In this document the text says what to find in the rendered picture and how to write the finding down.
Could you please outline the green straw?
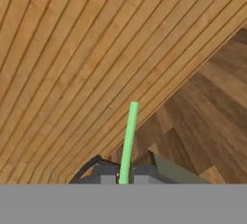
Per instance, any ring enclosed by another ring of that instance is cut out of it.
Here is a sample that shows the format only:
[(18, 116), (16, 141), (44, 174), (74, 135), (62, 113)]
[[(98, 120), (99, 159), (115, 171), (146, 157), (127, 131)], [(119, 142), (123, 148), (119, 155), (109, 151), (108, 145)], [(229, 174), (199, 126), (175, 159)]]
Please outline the green straw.
[(129, 182), (131, 153), (133, 147), (135, 128), (137, 124), (138, 112), (139, 102), (132, 101), (129, 106), (125, 137), (123, 141), (123, 154), (120, 168), (119, 184), (128, 184)]

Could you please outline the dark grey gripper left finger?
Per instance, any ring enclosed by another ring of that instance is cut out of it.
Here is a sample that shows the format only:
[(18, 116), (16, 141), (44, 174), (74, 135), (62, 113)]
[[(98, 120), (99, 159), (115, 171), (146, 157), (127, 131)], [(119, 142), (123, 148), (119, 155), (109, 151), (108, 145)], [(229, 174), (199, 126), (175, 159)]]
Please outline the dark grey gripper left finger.
[(104, 159), (97, 154), (75, 173), (69, 184), (100, 184), (102, 176), (115, 179), (120, 167), (119, 163)]

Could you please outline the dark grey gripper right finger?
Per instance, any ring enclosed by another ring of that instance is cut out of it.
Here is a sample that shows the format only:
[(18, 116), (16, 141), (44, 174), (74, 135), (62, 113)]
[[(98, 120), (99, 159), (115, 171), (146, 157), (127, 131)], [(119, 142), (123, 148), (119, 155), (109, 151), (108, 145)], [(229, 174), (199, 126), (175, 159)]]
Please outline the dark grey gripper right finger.
[(132, 165), (134, 184), (209, 184), (209, 181), (182, 168), (159, 154), (149, 151), (150, 164)]

